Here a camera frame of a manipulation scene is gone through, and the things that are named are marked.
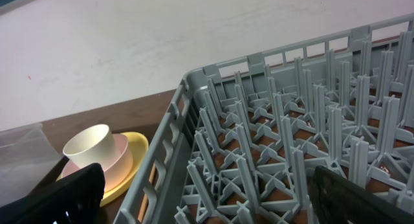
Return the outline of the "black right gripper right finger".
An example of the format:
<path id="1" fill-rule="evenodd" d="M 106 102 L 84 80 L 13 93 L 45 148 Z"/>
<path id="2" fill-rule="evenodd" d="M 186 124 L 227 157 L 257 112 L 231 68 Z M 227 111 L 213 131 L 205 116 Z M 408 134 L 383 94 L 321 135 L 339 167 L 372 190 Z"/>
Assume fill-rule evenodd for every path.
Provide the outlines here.
<path id="1" fill-rule="evenodd" d="M 320 223 L 413 224 L 412 214 L 324 166 L 315 168 L 309 196 Z"/>

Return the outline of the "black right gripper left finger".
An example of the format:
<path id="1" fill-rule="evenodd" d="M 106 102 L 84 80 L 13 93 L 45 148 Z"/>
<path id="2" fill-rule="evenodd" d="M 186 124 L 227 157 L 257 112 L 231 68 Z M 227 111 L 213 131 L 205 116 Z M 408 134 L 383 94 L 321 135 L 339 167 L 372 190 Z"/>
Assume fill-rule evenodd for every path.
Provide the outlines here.
<path id="1" fill-rule="evenodd" d="M 92 163 L 1 207 L 1 223 L 96 223 L 104 187 L 104 171 Z"/>

